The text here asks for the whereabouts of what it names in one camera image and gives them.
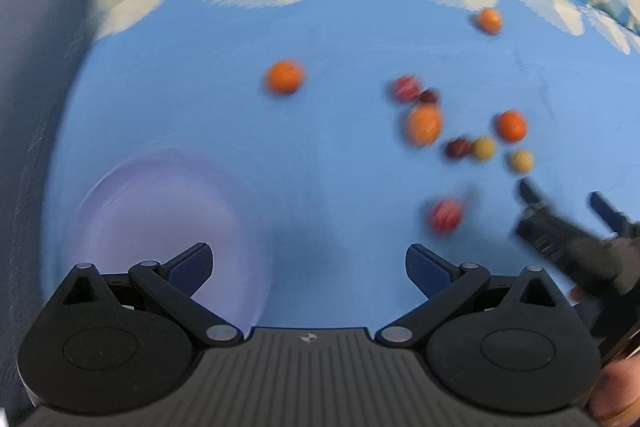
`triangular cutout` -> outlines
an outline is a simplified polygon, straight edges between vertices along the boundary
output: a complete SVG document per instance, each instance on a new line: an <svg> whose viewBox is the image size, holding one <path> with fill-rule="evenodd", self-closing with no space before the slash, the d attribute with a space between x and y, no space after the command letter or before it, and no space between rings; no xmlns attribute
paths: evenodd
<svg viewBox="0 0 640 427"><path fill-rule="evenodd" d="M553 308L556 303L540 279L532 279L522 293L520 302Z"/></svg>
<svg viewBox="0 0 640 427"><path fill-rule="evenodd" d="M64 305L79 304L83 302L95 302L98 296L91 284L89 277L78 277L74 287L65 298Z"/></svg>

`yellow ball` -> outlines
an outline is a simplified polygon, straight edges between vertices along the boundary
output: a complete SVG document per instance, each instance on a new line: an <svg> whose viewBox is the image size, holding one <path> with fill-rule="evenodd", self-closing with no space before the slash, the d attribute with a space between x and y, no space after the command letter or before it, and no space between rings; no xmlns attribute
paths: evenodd
<svg viewBox="0 0 640 427"><path fill-rule="evenodd" d="M524 174L533 168L536 161L534 160L531 151L527 149L518 149L516 152L511 154L509 163L514 171Z"/></svg>
<svg viewBox="0 0 640 427"><path fill-rule="evenodd" d="M481 136L474 142L474 156L481 160L487 161L494 157L495 141L490 136Z"/></svg>

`gray fabric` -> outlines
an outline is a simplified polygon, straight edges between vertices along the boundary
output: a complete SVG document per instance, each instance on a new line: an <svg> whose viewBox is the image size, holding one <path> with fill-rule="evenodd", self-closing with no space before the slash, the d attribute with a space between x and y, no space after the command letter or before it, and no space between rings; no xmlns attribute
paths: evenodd
<svg viewBox="0 0 640 427"><path fill-rule="evenodd" d="M66 93L90 43L89 0L0 1L0 407L30 402L17 349L42 307L42 196Z"/></svg>

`purple plate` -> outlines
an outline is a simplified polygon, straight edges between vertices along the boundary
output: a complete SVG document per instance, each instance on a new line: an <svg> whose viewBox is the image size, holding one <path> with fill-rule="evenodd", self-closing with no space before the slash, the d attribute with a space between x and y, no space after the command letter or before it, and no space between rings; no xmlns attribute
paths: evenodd
<svg viewBox="0 0 640 427"><path fill-rule="evenodd" d="M161 150L126 162L84 198L65 233L63 273L94 263L126 272L164 263L199 241L213 251L210 279L193 298L247 334L268 299L273 255L248 195L209 161Z"/></svg>

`orange ball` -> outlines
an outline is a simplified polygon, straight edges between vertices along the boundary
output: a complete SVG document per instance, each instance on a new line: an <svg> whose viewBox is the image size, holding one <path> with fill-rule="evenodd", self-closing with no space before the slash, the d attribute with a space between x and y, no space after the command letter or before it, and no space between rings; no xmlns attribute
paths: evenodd
<svg viewBox="0 0 640 427"><path fill-rule="evenodd" d="M500 137L509 143L522 140L527 134L527 120L518 111L505 111L496 123Z"/></svg>
<svg viewBox="0 0 640 427"><path fill-rule="evenodd" d="M434 143L442 131L442 113L433 103L421 103L409 113L406 132L418 147Z"/></svg>
<svg viewBox="0 0 640 427"><path fill-rule="evenodd" d="M305 80L305 68L295 60L276 62L267 72L267 87L279 94L292 94Z"/></svg>
<svg viewBox="0 0 640 427"><path fill-rule="evenodd" d="M478 14L478 26L480 26L481 30L491 35L500 33L502 30L502 15L493 8L484 8Z"/></svg>

